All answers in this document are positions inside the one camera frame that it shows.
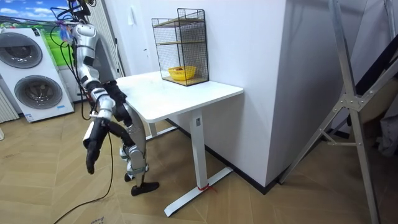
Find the black robot foot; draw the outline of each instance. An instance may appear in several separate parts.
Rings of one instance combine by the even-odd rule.
[[[132,179],[134,179],[134,176],[133,176],[132,178],[130,178],[129,175],[128,175],[127,173],[124,175],[124,181],[129,182],[129,181],[131,181]]]
[[[131,195],[137,196],[142,193],[148,193],[159,188],[158,182],[142,183],[141,187],[133,186],[131,189]]]

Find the washing machine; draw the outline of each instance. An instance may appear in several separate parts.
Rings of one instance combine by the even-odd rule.
[[[73,103],[36,28],[0,30],[0,75],[29,122],[73,112]]]

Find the wire rack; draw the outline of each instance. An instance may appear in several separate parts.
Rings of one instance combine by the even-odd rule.
[[[185,86],[209,80],[205,12],[177,9],[176,19],[152,19],[164,80]]]

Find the wooden floor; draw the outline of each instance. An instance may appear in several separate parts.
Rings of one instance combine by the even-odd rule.
[[[157,123],[158,129],[170,126]],[[111,153],[105,140],[94,175],[85,168],[81,145],[88,122],[80,113],[29,124],[25,119],[0,124],[0,223],[46,224],[79,203],[105,194],[111,176]],[[114,182],[109,195],[78,208],[60,223],[370,223],[359,162],[354,147],[317,146],[283,186],[260,194],[235,173],[175,215],[164,208],[196,186],[190,139],[173,131],[148,143],[146,181],[160,188],[132,197],[134,181],[125,183],[126,163],[113,139]],[[207,154],[208,175],[224,165]],[[371,151],[370,160],[382,223],[398,223],[398,162]]]

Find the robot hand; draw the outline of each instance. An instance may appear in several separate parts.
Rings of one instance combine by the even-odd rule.
[[[86,167],[89,174],[94,174],[94,164],[100,156],[102,143],[109,131],[109,120],[97,117],[90,123],[83,138],[83,145],[87,149]]]

